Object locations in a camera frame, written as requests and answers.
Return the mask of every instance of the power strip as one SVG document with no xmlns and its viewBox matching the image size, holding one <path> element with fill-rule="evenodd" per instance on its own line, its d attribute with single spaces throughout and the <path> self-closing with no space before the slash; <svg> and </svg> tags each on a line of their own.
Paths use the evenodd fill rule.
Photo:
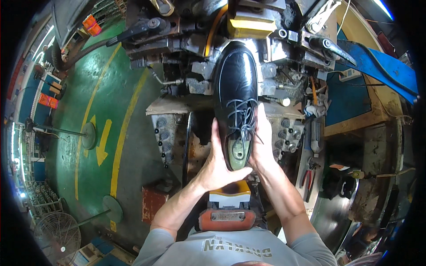
<svg viewBox="0 0 426 266">
<path fill-rule="evenodd" d="M 339 75 L 339 80 L 341 82 L 345 82 L 348 80 L 352 80 L 357 77 L 361 77 L 363 74 L 355 69 L 347 69 L 345 71 L 342 71 L 342 74 Z"/>
</svg>

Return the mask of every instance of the painted floor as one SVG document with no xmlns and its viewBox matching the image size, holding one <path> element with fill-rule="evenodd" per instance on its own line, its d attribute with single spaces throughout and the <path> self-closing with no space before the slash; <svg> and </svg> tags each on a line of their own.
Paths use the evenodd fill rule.
<svg viewBox="0 0 426 266">
<path fill-rule="evenodd" d="M 85 47 L 123 29 L 121 20 L 91 37 Z M 124 212 L 121 223 L 111 223 L 104 216 L 81 230 L 86 241 L 98 228 L 111 230 L 113 239 L 126 249 L 141 246 L 149 232 L 149 225 L 141 221 L 142 185 L 173 175 L 164 168 L 151 118 L 145 115 L 145 109 L 160 96 L 160 85 L 147 69 L 131 70 L 129 65 L 118 44 L 94 50 L 68 71 L 67 91 L 55 111 L 53 126 L 79 132 L 92 121 L 96 148 L 85 151 L 78 136 L 59 134 L 69 142 L 52 140 L 46 157 L 47 177 L 78 222 L 102 212 L 105 195 L 116 197 Z M 162 73 L 161 66 L 154 69 Z"/>
</svg>

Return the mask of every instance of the person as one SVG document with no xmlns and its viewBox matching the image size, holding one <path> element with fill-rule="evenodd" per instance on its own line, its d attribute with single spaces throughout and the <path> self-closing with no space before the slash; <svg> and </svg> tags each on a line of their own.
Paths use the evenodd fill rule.
<svg viewBox="0 0 426 266">
<path fill-rule="evenodd" d="M 48 62 L 51 65 L 53 65 L 53 59 L 52 59 L 53 45 L 51 45 L 50 47 L 47 47 L 47 45 L 43 46 L 43 51 L 44 51 L 43 62 Z"/>
<path fill-rule="evenodd" d="M 272 155 L 272 129 L 261 103 L 256 139 L 249 158 L 253 167 L 229 171 L 212 123 L 211 151 L 200 172 L 156 213 L 150 232 L 133 266 L 145 265 L 321 265 L 336 266 L 306 214 L 303 199 Z M 208 191 L 244 179 L 255 170 L 278 215 L 287 245 L 270 231 L 198 232 L 176 242 L 177 231 L 197 201 Z"/>
</svg>

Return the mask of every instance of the black leather shoe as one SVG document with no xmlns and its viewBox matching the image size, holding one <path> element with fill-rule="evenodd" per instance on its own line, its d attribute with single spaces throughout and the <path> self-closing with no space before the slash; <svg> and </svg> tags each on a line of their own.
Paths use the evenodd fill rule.
<svg viewBox="0 0 426 266">
<path fill-rule="evenodd" d="M 230 43 L 213 77 L 215 115 L 227 167 L 243 168 L 251 154 L 257 116 L 256 63 L 239 42 Z"/>
</svg>

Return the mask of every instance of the metal lever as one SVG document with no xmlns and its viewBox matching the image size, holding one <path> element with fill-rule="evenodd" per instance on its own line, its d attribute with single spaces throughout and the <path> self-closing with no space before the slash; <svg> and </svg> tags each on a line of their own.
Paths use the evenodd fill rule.
<svg viewBox="0 0 426 266">
<path fill-rule="evenodd" d="M 150 19 L 148 22 L 144 23 L 136 23 L 135 25 L 129 27 L 124 32 L 120 33 L 119 35 L 111 38 L 107 43 L 106 46 L 113 46 L 119 42 L 122 42 L 124 40 L 127 40 L 133 36 L 136 36 L 141 33 L 146 33 L 149 31 L 161 31 L 166 27 L 166 22 L 159 18 L 155 17 Z"/>
<path fill-rule="evenodd" d="M 325 5 L 321 7 L 318 13 L 308 20 L 308 22 L 306 23 L 306 28 L 310 33 L 312 34 L 318 33 L 322 29 L 322 27 L 324 26 L 328 18 L 330 17 L 331 13 L 342 2 L 336 1 L 336 3 L 333 6 L 331 6 L 332 3 L 333 3 L 333 0 L 328 0 L 327 3 L 325 3 Z"/>
<path fill-rule="evenodd" d="M 337 54 L 341 58 L 350 62 L 353 65 L 357 65 L 356 60 L 347 52 L 345 52 L 342 48 L 340 48 L 337 44 L 333 43 L 328 38 L 310 38 L 309 44 L 313 47 L 326 50 L 332 52 L 333 54 Z"/>
</svg>

